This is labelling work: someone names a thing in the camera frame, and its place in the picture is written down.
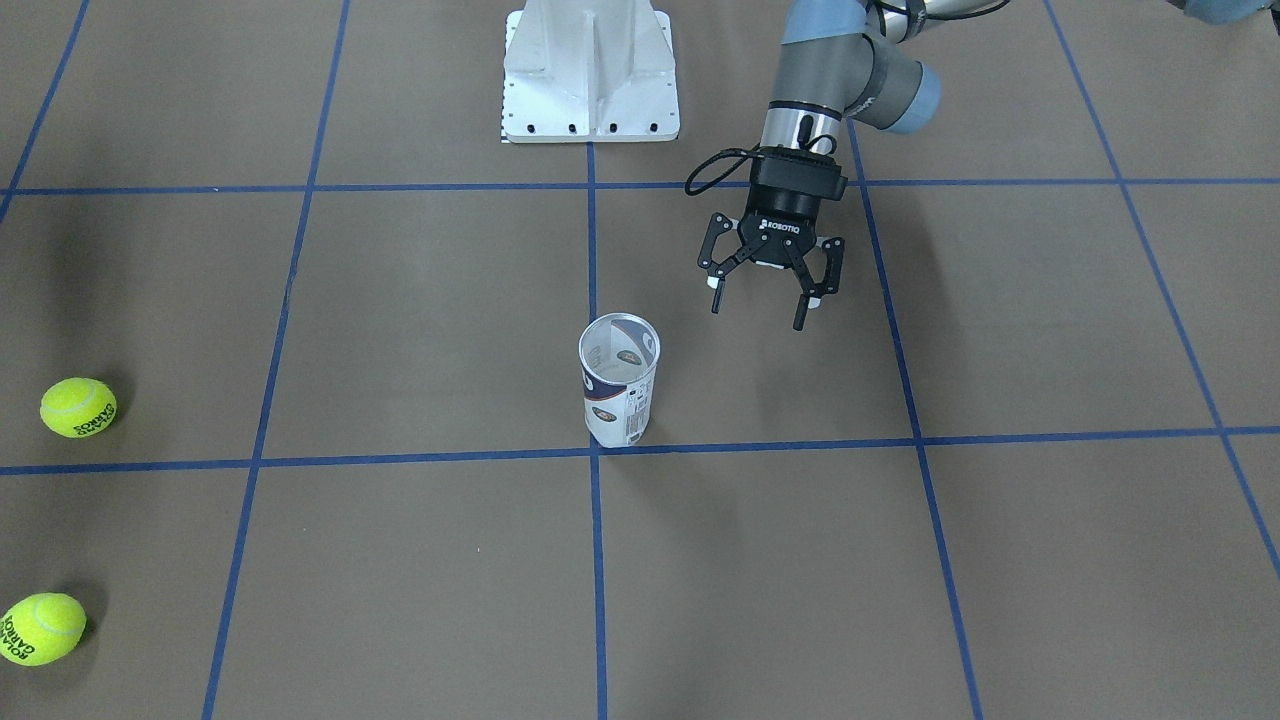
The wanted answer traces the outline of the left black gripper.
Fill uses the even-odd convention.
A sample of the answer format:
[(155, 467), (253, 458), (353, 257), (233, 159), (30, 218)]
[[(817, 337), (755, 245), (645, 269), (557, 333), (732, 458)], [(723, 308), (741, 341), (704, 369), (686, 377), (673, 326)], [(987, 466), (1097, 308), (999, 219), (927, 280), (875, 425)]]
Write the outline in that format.
[[(844, 169), (829, 156), (792, 149), (756, 150), (742, 218), (713, 214), (698, 254), (698, 265), (707, 273), (713, 292), (710, 313), (719, 313), (727, 278), (742, 264), (790, 268), (801, 288), (792, 328), (803, 331), (808, 311), (840, 288), (845, 238), (817, 237), (817, 219), (820, 205), (838, 201), (847, 184)], [(736, 234), (739, 249), (717, 260), (716, 246), (723, 234)], [(818, 279), (805, 261), (813, 249), (819, 249), (826, 259)]]

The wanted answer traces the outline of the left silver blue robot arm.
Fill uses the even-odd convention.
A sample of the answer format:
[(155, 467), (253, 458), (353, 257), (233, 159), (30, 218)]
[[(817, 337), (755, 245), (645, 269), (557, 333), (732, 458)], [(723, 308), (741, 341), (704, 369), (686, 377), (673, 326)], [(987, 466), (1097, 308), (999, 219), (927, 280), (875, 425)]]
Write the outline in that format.
[(922, 129), (937, 111), (941, 83), (901, 44), (1002, 8), (1001, 1), (792, 3), (759, 141), (712, 156), (750, 169), (742, 215), (713, 214), (698, 254), (712, 313), (721, 309), (730, 275), (749, 263), (794, 274), (796, 331), (838, 292), (846, 243), (822, 234), (818, 218), (849, 186), (836, 159), (840, 133), (849, 120), (893, 135)]

